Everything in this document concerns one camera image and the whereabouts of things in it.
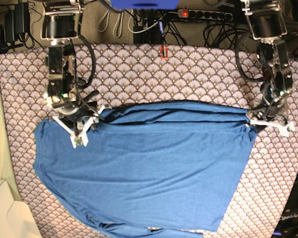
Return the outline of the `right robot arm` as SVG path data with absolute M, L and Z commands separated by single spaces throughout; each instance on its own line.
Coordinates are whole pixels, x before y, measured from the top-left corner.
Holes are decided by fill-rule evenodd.
M 80 92 L 88 88 L 95 74 L 95 54 L 87 39 L 81 34 L 84 0 L 44 0 L 44 21 L 41 38 L 50 42 L 45 64 L 48 69 L 48 84 L 44 98 L 56 113 L 56 118 L 69 128 L 79 129 L 85 119 L 96 112 L 96 102 L 90 99 L 98 94 L 91 92 L 82 97 Z M 88 79 L 76 74 L 74 39 L 80 39 L 92 59 Z

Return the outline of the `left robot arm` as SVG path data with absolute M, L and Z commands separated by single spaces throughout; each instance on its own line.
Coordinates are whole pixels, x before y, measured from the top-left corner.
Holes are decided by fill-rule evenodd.
M 262 99 L 247 113 L 249 120 L 272 121 L 279 117 L 286 119 L 284 108 L 293 88 L 292 71 L 287 45 L 283 36 L 287 35 L 284 17 L 277 0 L 243 0 L 249 31 L 244 33 L 235 45 L 235 61 L 240 76 L 252 83 L 261 83 Z M 240 64 L 240 44 L 251 36 L 258 42 L 257 57 L 262 67 L 262 77 L 251 78 L 245 74 Z

